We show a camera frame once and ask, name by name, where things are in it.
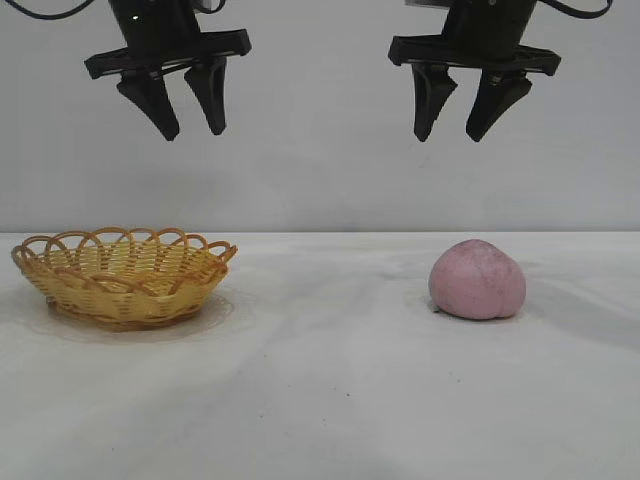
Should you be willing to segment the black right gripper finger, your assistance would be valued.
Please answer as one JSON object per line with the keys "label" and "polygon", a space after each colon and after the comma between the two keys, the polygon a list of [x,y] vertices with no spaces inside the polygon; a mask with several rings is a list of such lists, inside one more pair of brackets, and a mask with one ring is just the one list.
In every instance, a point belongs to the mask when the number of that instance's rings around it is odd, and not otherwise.
{"label": "black right gripper finger", "polygon": [[480,142],[499,118],[531,90],[525,70],[482,69],[477,95],[466,122],[466,133]]}
{"label": "black right gripper finger", "polygon": [[444,104],[457,88],[457,83],[450,77],[448,70],[444,65],[412,65],[414,134],[420,142],[427,140]]}

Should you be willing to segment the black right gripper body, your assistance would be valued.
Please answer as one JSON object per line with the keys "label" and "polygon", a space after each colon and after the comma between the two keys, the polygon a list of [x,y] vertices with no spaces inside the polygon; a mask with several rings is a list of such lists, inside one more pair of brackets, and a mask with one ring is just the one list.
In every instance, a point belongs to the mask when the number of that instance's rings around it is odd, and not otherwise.
{"label": "black right gripper body", "polygon": [[506,73],[555,74],[561,58],[521,44],[536,3],[528,0],[458,0],[437,35],[395,36],[388,58],[396,66]]}

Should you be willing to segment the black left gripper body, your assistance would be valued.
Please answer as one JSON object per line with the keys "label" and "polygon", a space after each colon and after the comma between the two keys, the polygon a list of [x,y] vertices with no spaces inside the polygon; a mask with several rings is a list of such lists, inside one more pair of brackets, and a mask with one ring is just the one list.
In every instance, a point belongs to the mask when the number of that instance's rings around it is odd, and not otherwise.
{"label": "black left gripper body", "polygon": [[203,32],[191,1],[111,1],[126,46],[85,61],[89,76],[166,71],[245,56],[251,42],[245,29]]}

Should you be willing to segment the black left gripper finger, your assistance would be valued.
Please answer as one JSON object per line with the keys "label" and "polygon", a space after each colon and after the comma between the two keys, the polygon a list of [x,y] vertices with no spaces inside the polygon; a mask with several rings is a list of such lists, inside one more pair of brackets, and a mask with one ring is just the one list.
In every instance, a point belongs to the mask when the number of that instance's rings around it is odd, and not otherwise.
{"label": "black left gripper finger", "polygon": [[165,140],[177,137],[180,126],[160,70],[122,73],[117,90],[145,114]]}
{"label": "black left gripper finger", "polygon": [[227,60],[213,57],[210,61],[192,66],[184,79],[191,88],[214,135],[221,135],[226,129],[224,106],[224,83]]}

